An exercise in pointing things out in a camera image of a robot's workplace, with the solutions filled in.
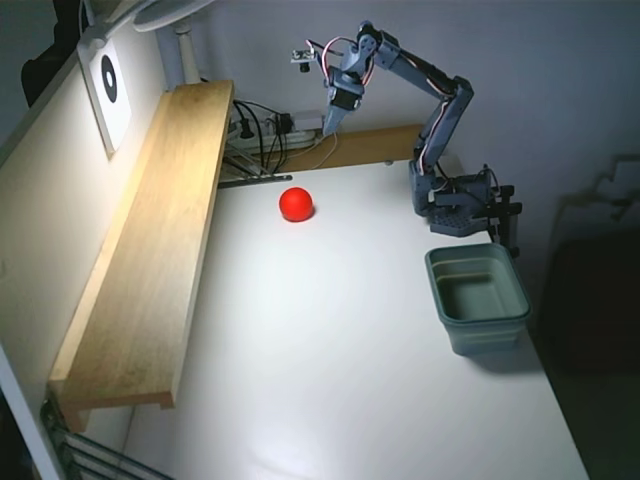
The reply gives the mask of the blue-grey gripper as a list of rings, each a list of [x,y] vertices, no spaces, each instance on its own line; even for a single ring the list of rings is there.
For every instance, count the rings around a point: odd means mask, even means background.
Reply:
[[[359,108],[365,87],[358,73],[330,68],[327,89],[328,105],[323,133],[334,134],[345,116]]]

